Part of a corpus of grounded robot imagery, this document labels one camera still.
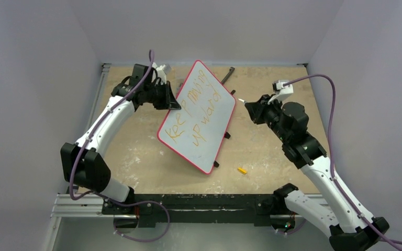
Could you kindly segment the pink framed whiteboard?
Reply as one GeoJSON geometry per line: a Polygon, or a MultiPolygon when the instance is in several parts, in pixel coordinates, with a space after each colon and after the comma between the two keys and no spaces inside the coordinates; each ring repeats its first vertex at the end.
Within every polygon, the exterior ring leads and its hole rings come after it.
{"type": "Polygon", "coordinates": [[[204,174],[217,166],[236,100],[200,60],[194,62],[176,101],[180,110],[166,114],[158,140],[204,174]]]}

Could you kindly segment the yellow marker cap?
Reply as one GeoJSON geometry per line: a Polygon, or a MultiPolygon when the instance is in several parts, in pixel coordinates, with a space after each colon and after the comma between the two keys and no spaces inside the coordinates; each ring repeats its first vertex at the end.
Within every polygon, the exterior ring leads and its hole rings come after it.
{"type": "Polygon", "coordinates": [[[246,175],[248,173],[245,169],[243,169],[241,167],[237,168],[237,170],[243,175],[246,175]]]}

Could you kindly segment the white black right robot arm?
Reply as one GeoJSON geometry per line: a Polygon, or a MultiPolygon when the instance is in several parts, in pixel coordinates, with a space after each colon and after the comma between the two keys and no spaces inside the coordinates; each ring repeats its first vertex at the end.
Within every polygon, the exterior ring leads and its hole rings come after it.
{"type": "Polygon", "coordinates": [[[389,229],[384,217],[375,217],[331,169],[326,150],[308,131],[309,117],[297,102],[283,104],[263,95],[256,102],[244,102],[250,119],[265,124],[282,142],[282,150],[319,190],[328,206],[306,197],[293,184],[274,191],[273,206],[280,213],[300,214],[319,229],[334,250],[367,250],[389,229]]]}

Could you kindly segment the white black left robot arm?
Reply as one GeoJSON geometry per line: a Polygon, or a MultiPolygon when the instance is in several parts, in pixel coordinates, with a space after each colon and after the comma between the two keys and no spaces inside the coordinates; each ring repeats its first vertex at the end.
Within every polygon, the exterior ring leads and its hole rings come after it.
{"type": "Polygon", "coordinates": [[[115,208],[123,214],[134,210],[134,189],[112,177],[104,155],[121,126],[143,104],[152,104],[156,110],[181,109],[167,79],[170,70],[167,64],[135,64],[131,75],[113,88],[103,112],[90,128],[75,142],[63,144],[63,174],[73,200],[80,199],[73,192],[78,186],[115,201],[115,208]]]}

